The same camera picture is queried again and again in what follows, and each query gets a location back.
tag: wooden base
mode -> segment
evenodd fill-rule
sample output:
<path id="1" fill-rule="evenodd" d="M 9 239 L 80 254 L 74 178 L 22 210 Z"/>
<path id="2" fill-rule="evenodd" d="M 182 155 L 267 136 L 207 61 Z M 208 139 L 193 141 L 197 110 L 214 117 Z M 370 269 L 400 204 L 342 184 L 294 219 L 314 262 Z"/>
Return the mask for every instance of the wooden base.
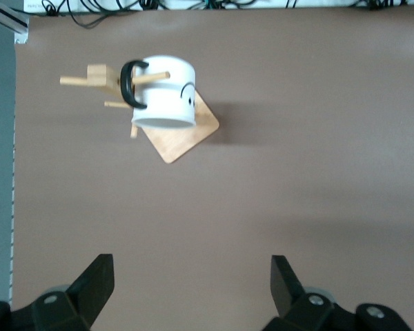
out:
<path id="1" fill-rule="evenodd" d="M 219 122 L 199 93 L 195 96 L 196 126 L 189 129 L 162 130 L 144 128 L 164 162 L 172 163 L 218 130 Z"/>

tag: screw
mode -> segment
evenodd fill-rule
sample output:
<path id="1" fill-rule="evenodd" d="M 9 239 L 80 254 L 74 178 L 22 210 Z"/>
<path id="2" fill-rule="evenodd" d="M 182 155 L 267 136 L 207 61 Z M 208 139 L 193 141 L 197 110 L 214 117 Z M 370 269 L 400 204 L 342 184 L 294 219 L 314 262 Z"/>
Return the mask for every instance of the screw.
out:
<path id="1" fill-rule="evenodd" d="M 57 300 L 57 296 L 56 295 L 50 295 L 49 297 L 47 297 L 46 299 L 44 299 L 44 303 L 46 305 L 48 305 L 49 303 L 54 303 Z"/>
<path id="2" fill-rule="evenodd" d="M 324 300 L 322 300 L 322 298 L 319 297 L 318 295 L 312 295 L 311 297 L 308 298 L 308 300 L 310 300 L 310 302 L 313 305 L 323 305 L 324 304 Z"/>
<path id="3" fill-rule="evenodd" d="M 372 317 L 377 317 L 378 319 L 383 319 L 385 317 L 384 312 L 379 308 L 374 307 L 373 305 L 366 309 L 366 312 L 369 313 Z"/>

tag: cartoon face on mug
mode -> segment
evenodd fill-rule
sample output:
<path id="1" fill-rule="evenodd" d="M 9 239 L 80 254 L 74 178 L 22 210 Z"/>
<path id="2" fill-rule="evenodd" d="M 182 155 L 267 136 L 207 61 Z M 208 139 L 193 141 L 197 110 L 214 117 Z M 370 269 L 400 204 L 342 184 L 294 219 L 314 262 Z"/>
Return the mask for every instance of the cartoon face on mug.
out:
<path id="1" fill-rule="evenodd" d="M 195 107 L 195 84 L 189 81 L 181 89 L 180 98 L 188 105 Z"/>

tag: mug with face drawing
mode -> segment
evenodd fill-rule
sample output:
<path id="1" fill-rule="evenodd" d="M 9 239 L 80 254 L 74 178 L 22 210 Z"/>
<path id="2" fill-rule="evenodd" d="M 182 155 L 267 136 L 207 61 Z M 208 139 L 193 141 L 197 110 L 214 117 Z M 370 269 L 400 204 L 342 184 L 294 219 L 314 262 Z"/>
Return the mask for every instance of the mug with face drawing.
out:
<path id="1" fill-rule="evenodd" d="M 135 76 L 169 72 L 170 78 L 136 85 Z M 195 69 L 183 59 L 168 55 L 126 63 L 121 70 L 121 94 L 134 108 L 132 122 L 143 128 L 191 128 L 195 123 Z"/>

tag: black mug handle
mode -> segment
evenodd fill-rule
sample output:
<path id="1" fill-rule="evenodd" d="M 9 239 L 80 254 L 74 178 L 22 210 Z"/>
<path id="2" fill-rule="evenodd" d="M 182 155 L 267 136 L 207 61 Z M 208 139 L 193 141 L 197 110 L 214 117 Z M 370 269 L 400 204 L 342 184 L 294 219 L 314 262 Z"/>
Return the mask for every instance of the black mug handle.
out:
<path id="1" fill-rule="evenodd" d="M 132 69 L 133 67 L 140 67 L 140 68 L 147 68 L 149 63 L 141 61 L 141 60 L 133 60 L 126 63 L 123 68 L 121 69 L 121 75 L 119 78 L 119 85 L 121 87 L 121 95 L 124 101 L 132 106 L 133 108 L 137 109 L 146 109 L 147 105 L 139 103 L 135 100 L 135 94 L 132 89 Z"/>

